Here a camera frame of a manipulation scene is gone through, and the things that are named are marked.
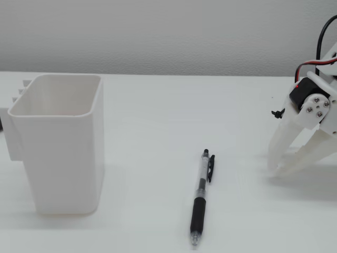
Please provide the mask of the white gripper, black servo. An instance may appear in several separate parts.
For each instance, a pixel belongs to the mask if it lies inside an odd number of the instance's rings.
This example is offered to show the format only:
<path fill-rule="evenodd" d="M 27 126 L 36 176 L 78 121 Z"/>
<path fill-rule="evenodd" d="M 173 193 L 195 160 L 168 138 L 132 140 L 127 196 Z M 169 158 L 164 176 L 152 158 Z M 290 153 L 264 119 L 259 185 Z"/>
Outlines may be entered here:
<path fill-rule="evenodd" d="M 284 101 L 284 113 L 269 143 L 267 168 L 276 176 L 300 171 L 336 153 L 336 85 L 313 72 L 295 83 Z M 318 129 L 307 143 L 283 159 L 304 130 Z"/>

